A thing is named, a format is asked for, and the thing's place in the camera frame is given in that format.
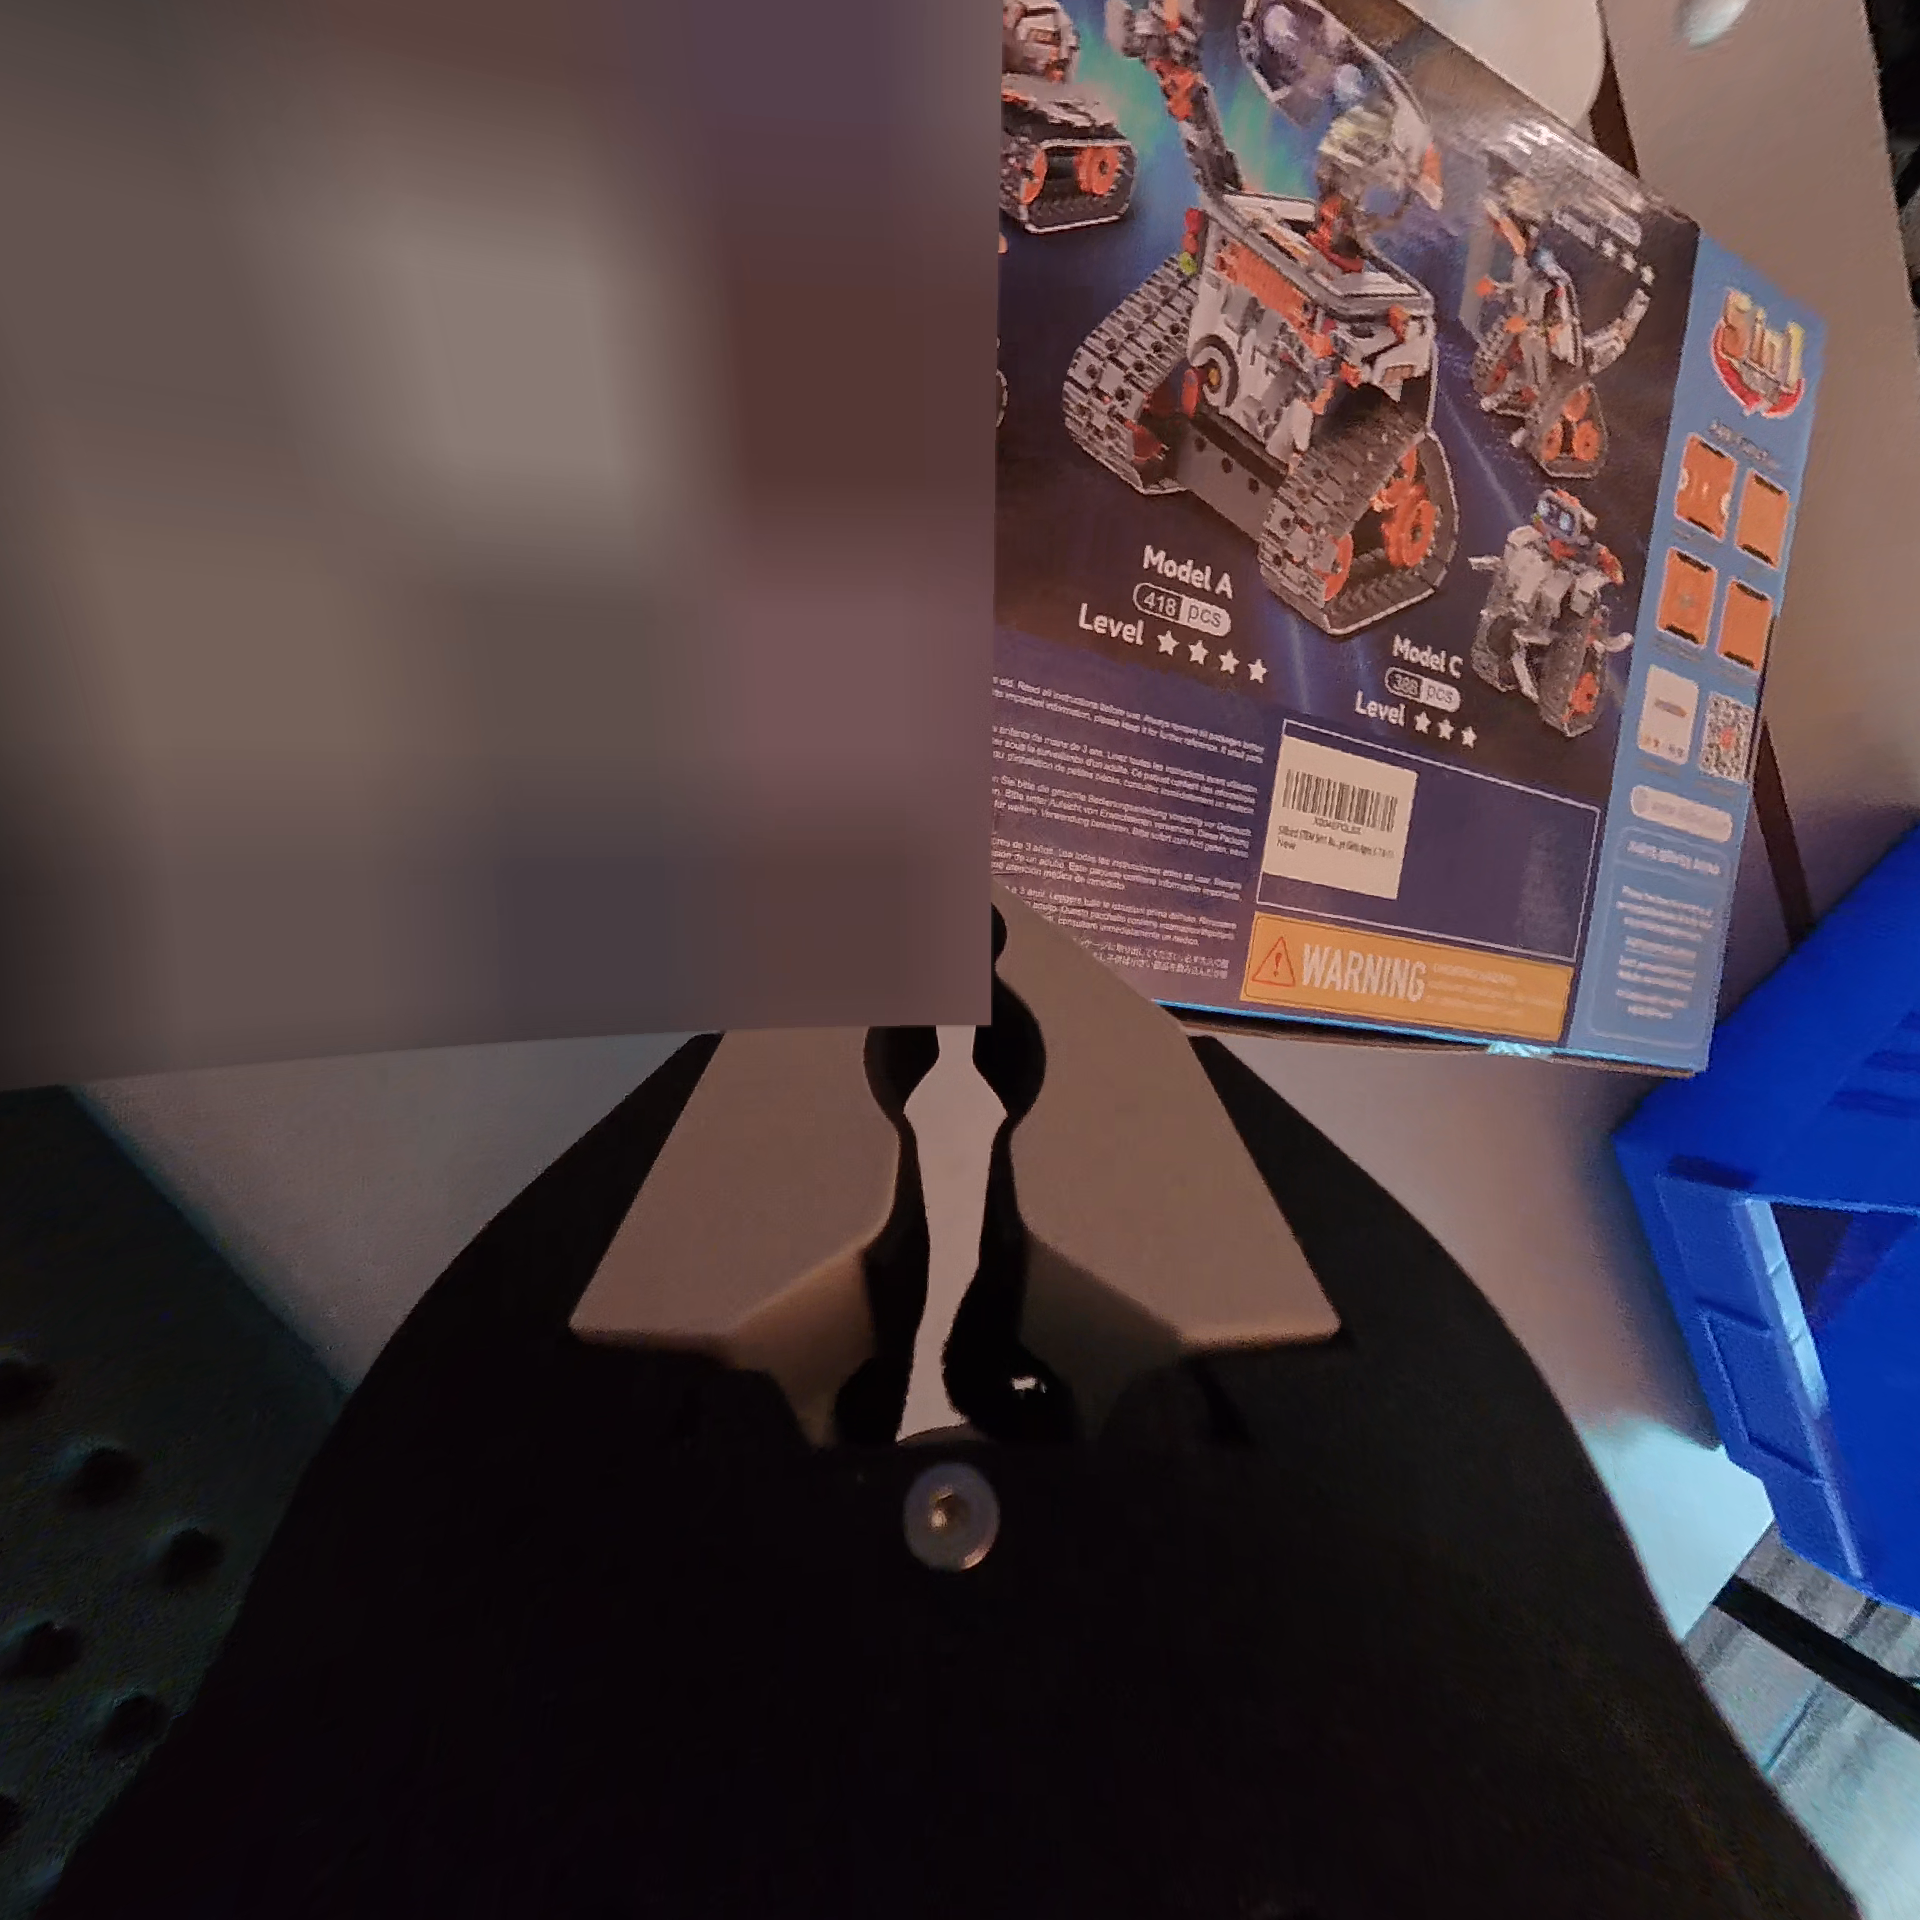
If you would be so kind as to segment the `toy robot kit box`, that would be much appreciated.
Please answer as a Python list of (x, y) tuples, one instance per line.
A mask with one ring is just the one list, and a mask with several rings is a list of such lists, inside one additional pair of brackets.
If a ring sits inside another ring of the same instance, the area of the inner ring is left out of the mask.
[(999, 883), (1201, 1025), (1699, 1073), (1817, 318), (1406, 5), (999, 84)]

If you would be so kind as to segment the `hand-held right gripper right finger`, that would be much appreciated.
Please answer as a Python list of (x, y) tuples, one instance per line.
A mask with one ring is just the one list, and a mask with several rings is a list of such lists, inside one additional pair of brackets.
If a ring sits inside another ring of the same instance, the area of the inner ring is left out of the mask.
[(1002, 1106), (944, 1390), (991, 1437), (1091, 1437), (1195, 1356), (1312, 1347), (1339, 1316), (1184, 1026), (1022, 900), (994, 900)]

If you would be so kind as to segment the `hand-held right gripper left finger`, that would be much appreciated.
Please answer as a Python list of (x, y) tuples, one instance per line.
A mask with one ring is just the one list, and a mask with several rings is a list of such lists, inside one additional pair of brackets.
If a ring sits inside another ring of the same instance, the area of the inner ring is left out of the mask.
[(721, 1037), (570, 1331), (769, 1377), (817, 1444), (894, 1444), (929, 1302), (906, 1101), (938, 1059), (931, 1026)]

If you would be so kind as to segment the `grey perforated plastic chair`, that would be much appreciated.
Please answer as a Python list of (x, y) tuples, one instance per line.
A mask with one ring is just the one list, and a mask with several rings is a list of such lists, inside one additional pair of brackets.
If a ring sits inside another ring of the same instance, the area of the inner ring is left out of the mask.
[(3, 1913), (201, 1689), (346, 1393), (66, 1090), (3, 1101)]

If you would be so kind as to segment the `blue plastic bin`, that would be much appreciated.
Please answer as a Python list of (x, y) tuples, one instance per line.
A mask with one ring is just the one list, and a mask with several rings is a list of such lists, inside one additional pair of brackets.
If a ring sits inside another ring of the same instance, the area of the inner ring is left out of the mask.
[(1783, 1543), (1918, 1603), (1918, 831), (1617, 1156), (1719, 1441)]

